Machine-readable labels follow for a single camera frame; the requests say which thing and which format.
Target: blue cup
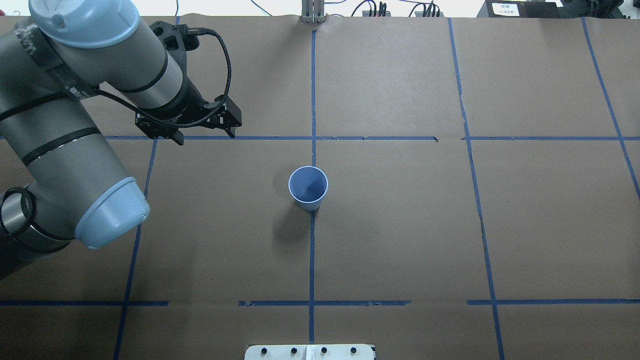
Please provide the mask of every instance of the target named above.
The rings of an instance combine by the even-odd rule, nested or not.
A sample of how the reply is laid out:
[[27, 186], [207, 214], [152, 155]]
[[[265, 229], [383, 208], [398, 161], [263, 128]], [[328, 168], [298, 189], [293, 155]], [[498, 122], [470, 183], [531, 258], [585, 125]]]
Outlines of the blue cup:
[[320, 207], [328, 189], [329, 180], [317, 167], [301, 167], [289, 178], [289, 193], [298, 206], [307, 211]]

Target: blue cap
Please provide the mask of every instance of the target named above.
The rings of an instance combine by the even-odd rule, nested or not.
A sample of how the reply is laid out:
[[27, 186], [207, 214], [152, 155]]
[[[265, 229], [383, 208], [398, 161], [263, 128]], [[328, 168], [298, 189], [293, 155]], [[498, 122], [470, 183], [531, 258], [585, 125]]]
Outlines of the blue cap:
[[126, 177], [107, 190], [84, 213], [75, 236], [95, 250], [142, 224], [149, 215], [149, 204], [133, 177]]
[[140, 23], [131, 0], [29, 0], [29, 10], [47, 36], [83, 49], [115, 45]]

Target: gray robotic arm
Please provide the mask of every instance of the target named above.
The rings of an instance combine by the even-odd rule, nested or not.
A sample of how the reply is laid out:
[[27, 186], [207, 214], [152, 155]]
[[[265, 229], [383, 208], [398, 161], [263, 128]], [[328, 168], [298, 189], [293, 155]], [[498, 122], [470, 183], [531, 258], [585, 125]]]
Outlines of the gray robotic arm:
[[[131, 0], [30, 0], [29, 19], [0, 37], [0, 135], [35, 179], [0, 204], [0, 278], [66, 247], [97, 249], [149, 214], [142, 191], [79, 102], [96, 94], [135, 110], [150, 138], [182, 145], [181, 127], [235, 137], [241, 112], [228, 98], [220, 36], [157, 22]], [[225, 51], [225, 93], [207, 102], [186, 74], [186, 51], [214, 35]], [[134, 105], [103, 92], [107, 82]]]

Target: white background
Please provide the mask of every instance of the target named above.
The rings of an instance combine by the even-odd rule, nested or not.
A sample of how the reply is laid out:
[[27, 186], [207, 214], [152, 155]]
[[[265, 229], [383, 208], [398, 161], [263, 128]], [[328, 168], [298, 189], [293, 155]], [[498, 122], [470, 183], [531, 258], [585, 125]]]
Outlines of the white background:
[[[204, 15], [234, 16], [234, 15], [255, 15], [264, 16], [250, 0], [179, 0], [179, 15], [187, 13], [201, 13]], [[361, 0], [347, 0], [342, 4], [328, 4], [325, 6], [326, 13], [337, 13], [344, 16], [351, 15], [353, 9]], [[288, 15], [301, 13], [301, 0], [255, 0], [265, 10], [272, 15]], [[387, 10], [393, 16], [407, 16], [413, 7], [411, 3], [399, 0], [387, 0]], [[29, 15], [27, 0], [0, 0], [0, 10], [7, 15]], [[175, 14], [175, 0], [133, 0], [138, 7], [140, 15], [159, 16]], [[436, 4], [447, 17], [476, 17], [483, 0], [438, 0]], [[620, 7], [623, 14], [638, 19], [640, 9], [632, 6], [633, 0], [625, 0]], [[369, 9], [368, 5], [362, 5], [359, 10]]]

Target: label sticker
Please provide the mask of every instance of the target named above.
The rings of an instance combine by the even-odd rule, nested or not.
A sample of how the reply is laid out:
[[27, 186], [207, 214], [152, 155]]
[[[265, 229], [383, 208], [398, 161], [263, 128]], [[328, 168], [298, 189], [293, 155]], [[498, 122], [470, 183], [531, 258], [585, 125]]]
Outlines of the label sticker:
[[493, 13], [502, 16], [520, 16], [517, 4], [497, 4], [492, 3]]

